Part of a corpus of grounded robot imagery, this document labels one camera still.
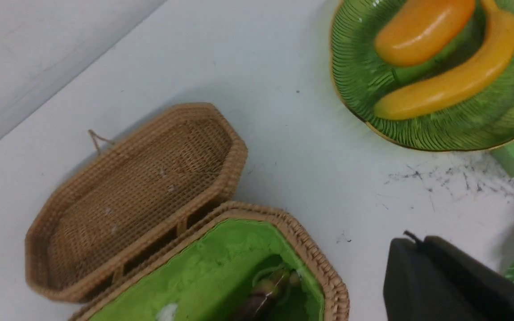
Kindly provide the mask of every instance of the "white tabletop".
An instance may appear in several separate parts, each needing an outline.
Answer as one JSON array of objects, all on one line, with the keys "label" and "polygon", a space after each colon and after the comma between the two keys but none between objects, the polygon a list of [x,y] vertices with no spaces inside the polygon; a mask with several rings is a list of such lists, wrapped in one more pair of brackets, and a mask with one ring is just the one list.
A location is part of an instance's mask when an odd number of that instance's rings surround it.
[{"label": "white tabletop", "polygon": [[514,180],[483,153],[373,134],[328,73],[336,0],[169,0],[0,140],[0,321],[65,320],[25,284],[23,239],[49,194],[116,137],[181,102],[215,104],[249,147],[236,199],[286,209],[348,286],[351,320],[385,320],[390,240],[440,235],[494,270],[514,260]]}]

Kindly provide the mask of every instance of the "eggplant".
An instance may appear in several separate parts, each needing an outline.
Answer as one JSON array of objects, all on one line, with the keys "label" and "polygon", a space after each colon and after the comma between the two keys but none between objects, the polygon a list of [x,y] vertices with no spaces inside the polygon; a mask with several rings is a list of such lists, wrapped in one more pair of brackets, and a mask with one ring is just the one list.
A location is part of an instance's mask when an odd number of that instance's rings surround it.
[{"label": "eggplant", "polygon": [[275,303],[283,297],[290,283],[291,272],[286,268],[275,270],[268,278],[262,279],[253,290],[249,298],[230,317],[230,321],[257,321],[263,320]]}]

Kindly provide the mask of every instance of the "basket handle loop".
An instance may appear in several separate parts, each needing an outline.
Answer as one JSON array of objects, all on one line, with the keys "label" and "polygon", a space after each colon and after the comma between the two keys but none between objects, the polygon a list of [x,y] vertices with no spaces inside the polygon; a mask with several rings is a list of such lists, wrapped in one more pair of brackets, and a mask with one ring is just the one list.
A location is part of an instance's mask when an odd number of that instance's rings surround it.
[{"label": "basket handle loop", "polygon": [[100,152],[100,146],[98,146],[98,141],[97,140],[102,140],[103,142],[107,142],[110,145],[114,145],[114,141],[113,140],[109,140],[108,138],[104,138],[102,136],[99,136],[98,134],[96,134],[96,132],[94,132],[94,130],[89,129],[88,130],[88,134],[90,135],[92,143],[94,144],[94,148],[96,148],[96,154],[98,156],[100,156],[101,152]]}]

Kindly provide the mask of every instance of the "yellow banana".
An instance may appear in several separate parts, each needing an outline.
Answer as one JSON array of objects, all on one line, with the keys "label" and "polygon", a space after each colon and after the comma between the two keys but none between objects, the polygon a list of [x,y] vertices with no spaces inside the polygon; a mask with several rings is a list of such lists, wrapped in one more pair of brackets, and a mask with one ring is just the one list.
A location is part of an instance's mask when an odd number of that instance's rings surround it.
[{"label": "yellow banana", "polygon": [[451,107],[491,85],[514,54],[514,14],[501,10],[494,0],[481,0],[487,16],[480,49],[461,65],[441,75],[400,88],[380,99],[375,115],[404,120]]}]

